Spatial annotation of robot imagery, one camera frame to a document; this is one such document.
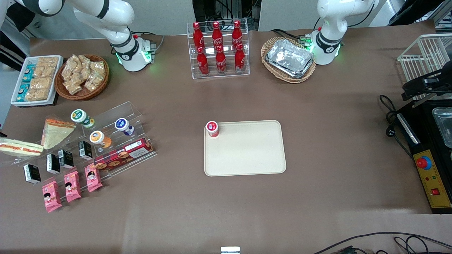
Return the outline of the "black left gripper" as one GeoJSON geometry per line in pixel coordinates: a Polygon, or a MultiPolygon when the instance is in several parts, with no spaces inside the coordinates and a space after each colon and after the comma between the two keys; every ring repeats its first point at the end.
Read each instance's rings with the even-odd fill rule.
{"type": "Polygon", "coordinates": [[[443,95],[452,90],[451,69],[440,69],[406,82],[402,89],[402,99],[407,101],[423,94],[443,95]]]}

